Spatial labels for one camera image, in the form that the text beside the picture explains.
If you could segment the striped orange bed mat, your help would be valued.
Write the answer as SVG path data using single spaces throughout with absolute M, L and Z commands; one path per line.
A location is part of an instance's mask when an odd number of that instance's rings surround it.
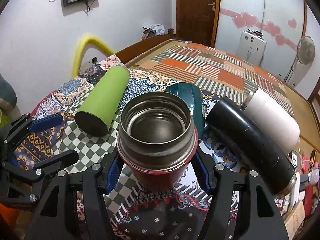
M 202 90 L 227 96 L 240 105 L 261 88 L 290 115 L 291 102 L 283 83 L 266 70 L 240 58 L 192 42 L 170 41 L 134 64 L 142 70 L 193 83 Z

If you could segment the black thermos bottle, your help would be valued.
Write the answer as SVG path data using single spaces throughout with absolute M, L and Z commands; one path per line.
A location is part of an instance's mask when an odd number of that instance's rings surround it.
M 296 174 L 286 154 L 231 99 L 221 98 L 208 113 L 206 123 L 217 140 L 258 172 L 274 197 L 284 197 L 295 187 Z

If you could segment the bag on floor corner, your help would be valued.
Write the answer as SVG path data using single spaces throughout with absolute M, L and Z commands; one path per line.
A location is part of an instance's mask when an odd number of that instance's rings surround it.
M 143 36 L 142 40 L 146 40 L 147 38 L 164 35 L 165 29 L 162 24 L 151 24 L 148 27 L 143 27 Z

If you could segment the white small appliance cabinet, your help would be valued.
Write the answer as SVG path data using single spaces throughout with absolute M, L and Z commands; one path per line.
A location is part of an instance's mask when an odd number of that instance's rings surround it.
M 261 66 L 267 46 L 263 33 L 255 30 L 244 30 L 241 33 L 236 56 L 258 67 Z

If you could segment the wooden bed headboard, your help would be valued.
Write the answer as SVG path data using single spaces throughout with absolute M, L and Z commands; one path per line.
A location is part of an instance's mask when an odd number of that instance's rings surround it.
M 314 89 L 312 90 L 310 96 L 308 97 L 308 103 L 310 103 L 311 108 L 315 114 L 315 117 L 317 119 L 317 122 L 319 122 L 319 115 L 317 114 L 317 111 L 315 107 L 313 106 L 313 101 L 315 100 L 317 104 L 319 104 L 319 85 L 315 85 Z

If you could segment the dark green faceted cup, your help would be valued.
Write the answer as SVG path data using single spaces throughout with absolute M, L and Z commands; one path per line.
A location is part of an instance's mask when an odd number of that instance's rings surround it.
M 194 124 L 197 128 L 199 139 L 204 136 L 204 110 L 202 93 L 196 85 L 192 83 L 179 82 L 170 85 L 165 90 L 168 93 L 179 96 L 189 107 L 193 116 Z

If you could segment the wooden bed footboard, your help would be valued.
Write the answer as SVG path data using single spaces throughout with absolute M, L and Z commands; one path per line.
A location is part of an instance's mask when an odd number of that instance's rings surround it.
M 168 29 L 168 33 L 164 35 L 157 35 L 140 42 L 137 42 L 119 52 L 116 53 L 117 57 L 123 64 L 130 62 L 132 59 L 136 58 L 140 54 L 155 48 L 157 45 L 173 39 L 175 37 L 174 29 Z

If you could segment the wardrobe with heart stickers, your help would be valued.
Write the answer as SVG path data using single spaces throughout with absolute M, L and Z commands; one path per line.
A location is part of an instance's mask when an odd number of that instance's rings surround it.
M 266 40 L 261 68 L 285 79 L 307 21 L 304 0 L 220 0 L 215 48 L 235 55 L 243 31 L 260 31 Z

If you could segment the yellow foam padded rail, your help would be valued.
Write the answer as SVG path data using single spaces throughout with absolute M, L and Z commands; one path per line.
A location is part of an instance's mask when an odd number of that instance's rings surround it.
M 110 46 L 108 46 L 98 37 L 89 34 L 84 35 L 75 51 L 71 72 L 72 78 L 79 75 L 83 60 L 89 59 L 89 56 L 94 56 L 92 50 L 98 51 L 99 54 L 105 56 L 110 56 L 116 53 Z

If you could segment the patchwork patterned cloth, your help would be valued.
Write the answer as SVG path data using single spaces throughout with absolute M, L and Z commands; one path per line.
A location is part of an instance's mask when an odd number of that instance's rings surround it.
M 67 151 L 27 239 L 66 239 L 75 191 L 82 192 L 90 239 L 288 239 L 275 198 L 295 171 L 232 100 L 209 112 L 194 83 L 127 69 L 116 55 L 63 85 L 63 121 L 15 147 L 27 171 Z M 70 192 L 64 186 L 75 185 Z

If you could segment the white standing fan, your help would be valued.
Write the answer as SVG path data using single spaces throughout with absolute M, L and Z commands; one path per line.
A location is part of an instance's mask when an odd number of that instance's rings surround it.
M 295 60 L 284 81 L 295 88 L 309 71 L 315 58 L 315 44 L 310 36 L 303 36 L 296 49 Z

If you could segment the white thermos bottle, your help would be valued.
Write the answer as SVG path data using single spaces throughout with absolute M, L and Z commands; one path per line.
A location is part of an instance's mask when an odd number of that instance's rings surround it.
M 285 154 L 289 154 L 296 146 L 300 135 L 296 120 L 261 88 L 249 93 L 241 109 Z

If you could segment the dark wooden door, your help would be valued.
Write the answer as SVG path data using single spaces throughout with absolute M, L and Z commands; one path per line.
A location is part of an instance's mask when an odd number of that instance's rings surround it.
M 176 35 L 185 40 L 214 46 L 220 0 L 176 0 Z

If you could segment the red thermos steel rim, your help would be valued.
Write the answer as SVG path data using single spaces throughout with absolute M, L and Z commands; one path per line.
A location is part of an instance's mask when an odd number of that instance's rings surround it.
M 148 92 L 123 108 L 116 135 L 121 159 L 152 192 L 168 191 L 181 178 L 198 146 L 188 105 L 168 92 Z

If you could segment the lime green bottle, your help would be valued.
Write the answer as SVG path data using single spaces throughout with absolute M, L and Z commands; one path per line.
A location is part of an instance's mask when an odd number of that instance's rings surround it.
M 82 131 L 94 137 L 107 135 L 129 78 L 129 69 L 120 64 L 106 72 L 74 116 Z

